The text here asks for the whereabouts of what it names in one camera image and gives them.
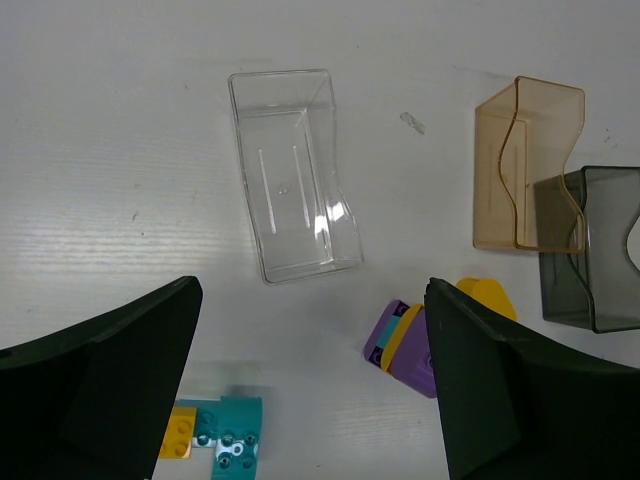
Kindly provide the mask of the amber plastic container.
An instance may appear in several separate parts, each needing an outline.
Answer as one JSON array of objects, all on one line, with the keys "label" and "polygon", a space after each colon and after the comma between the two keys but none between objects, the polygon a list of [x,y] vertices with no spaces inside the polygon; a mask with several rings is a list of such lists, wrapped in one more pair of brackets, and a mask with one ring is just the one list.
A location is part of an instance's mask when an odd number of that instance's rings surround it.
[{"label": "amber plastic container", "polygon": [[565,167],[585,124],[579,87],[518,76],[475,110],[473,244],[577,254],[586,220]]}]

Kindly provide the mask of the flat teal lego brick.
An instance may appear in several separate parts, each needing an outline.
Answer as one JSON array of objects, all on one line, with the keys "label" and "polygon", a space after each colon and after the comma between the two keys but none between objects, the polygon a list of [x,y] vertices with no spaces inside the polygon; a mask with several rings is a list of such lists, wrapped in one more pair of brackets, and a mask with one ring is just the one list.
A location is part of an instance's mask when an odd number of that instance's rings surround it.
[{"label": "flat teal lego brick", "polygon": [[195,427],[192,438],[194,448],[215,448],[219,438],[219,400],[180,399],[178,407],[196,409]]}]

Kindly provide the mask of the small teal lego plate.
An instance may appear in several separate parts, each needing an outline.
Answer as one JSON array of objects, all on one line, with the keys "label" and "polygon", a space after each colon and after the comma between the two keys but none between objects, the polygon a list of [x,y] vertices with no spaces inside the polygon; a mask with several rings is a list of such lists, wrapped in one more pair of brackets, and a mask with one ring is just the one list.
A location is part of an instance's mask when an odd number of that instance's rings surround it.
[{"label": "small teal lego plate", "polygon": [[400,316],[397,315],[391,315],[387,318],[387,321],[384,325],[384,327],[381,330],[381,333],[376,341],[376,346],[382,350],[384,350],[391,338],[391,336],[393,335],[393,333],[395,332],[399,322],[401,320]]}]

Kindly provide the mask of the clear plastic container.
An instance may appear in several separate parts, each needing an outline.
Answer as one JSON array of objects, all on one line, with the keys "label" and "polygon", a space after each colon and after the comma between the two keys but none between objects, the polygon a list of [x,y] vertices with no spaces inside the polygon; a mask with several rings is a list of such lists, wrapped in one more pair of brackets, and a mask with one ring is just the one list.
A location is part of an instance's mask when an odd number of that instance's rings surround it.
[{"label": "clear plastic container", "polygon": [[337,169],[337,112],[324,69],[228,79],[240,170],[263,280],[279,284],[363,262]]}]

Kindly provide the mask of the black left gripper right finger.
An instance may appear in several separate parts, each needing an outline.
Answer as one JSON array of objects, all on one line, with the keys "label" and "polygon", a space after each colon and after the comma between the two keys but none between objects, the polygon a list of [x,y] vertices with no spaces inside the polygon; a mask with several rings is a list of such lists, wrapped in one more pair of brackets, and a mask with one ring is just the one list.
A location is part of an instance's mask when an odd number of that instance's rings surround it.
[{"label": "black left gripper right finger", "polygon": [[636,479],[639,371],[430,279],[426,327],[452,479]]}]

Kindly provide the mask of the yellow square lego brick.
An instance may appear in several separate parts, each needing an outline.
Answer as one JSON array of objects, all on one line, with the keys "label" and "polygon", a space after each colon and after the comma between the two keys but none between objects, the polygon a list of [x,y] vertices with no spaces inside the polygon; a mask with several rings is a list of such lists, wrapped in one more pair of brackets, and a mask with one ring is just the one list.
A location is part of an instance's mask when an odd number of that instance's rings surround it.
[{"label": "yellow square lego brick", "polygon": [[191,455],[197,409],[174,406],[162,440],[158,458],[185,460]]}]

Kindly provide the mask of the dark grey plastic container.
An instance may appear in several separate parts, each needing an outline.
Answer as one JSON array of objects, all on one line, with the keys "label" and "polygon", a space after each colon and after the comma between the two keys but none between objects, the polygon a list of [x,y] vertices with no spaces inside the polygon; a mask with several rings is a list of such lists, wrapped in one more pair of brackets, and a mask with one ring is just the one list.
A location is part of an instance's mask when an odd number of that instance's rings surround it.
[{"label": "dark grey plastic container", "polygon": [[564,181],[585,218],[585,248],[539,255],[543,318],[595,333],[637,330],[639,265],[628,240],[639,225],[639,169],[588,165]]}]

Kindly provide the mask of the purple lego brick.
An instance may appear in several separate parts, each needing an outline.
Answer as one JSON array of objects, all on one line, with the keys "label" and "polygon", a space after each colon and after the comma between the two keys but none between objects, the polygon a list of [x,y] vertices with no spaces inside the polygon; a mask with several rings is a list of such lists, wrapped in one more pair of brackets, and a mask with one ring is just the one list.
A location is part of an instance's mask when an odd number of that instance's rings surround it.
[{"label": "purple lego brick", "polygon": [[[401,320],[384,350],[376,341],[391,315]],[[363,349],[363,357],[370,364],[427,398],[436,398],[436,384],[427,322],[422,304],[408,305],[393,300],[384,309]]]}]

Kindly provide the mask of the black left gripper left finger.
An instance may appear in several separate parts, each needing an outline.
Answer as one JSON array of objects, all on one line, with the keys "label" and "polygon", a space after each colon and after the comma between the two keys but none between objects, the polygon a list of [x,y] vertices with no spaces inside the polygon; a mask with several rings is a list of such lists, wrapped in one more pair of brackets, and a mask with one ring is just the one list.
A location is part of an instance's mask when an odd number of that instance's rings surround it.
[{"label": "black left gripper left finger", "polygon": [[2,478],[151,478],[202,298],[183,276],[2,349]]}]

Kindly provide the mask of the yellow lego piece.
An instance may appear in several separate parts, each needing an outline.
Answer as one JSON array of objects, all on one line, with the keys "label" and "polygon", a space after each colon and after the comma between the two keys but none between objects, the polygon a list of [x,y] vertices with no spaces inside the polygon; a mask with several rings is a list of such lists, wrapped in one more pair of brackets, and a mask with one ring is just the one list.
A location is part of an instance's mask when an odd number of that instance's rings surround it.
[{"label": "yellow lego piece", "polygon": [[456,283],[456,287],[490,310],[512,321],[517,319],[516,311],[498,281],[465,277]]}]

